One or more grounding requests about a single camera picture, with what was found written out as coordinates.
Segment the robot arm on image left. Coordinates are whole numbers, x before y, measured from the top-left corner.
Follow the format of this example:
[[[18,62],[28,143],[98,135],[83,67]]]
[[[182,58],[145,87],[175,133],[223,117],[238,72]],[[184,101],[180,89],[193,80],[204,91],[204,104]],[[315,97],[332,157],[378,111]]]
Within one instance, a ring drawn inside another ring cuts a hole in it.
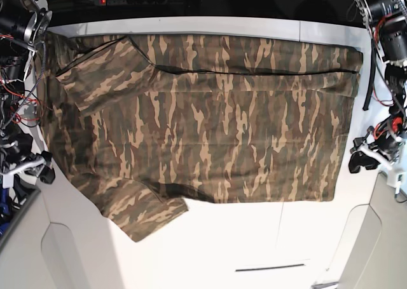
[[[38,86],[45,73],[46,46],[44,34],[52,12],[46,0],[1,0],[1,187],[13,187],[20,173],[51,184],[55,171],[52,154],[32,152],[33,137],[20,125],[26,119],[19,111],[25,105],[41,105],[34,96],[35,88],[25,89],[33,58],[41,54],[40,68],[35,73]]]

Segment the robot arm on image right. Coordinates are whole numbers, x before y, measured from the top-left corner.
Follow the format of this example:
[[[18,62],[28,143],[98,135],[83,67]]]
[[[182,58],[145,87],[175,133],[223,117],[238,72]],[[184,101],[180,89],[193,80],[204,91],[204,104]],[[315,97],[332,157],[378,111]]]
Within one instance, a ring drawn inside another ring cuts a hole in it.
[[[348,169],[374,170],[394,165],[406,143],[406,0],[354,0],[371,38],[369,84],[363,109],[376,98],[375,76],[379,76],[392,97],[385,106],[389,115],[355,138]]]

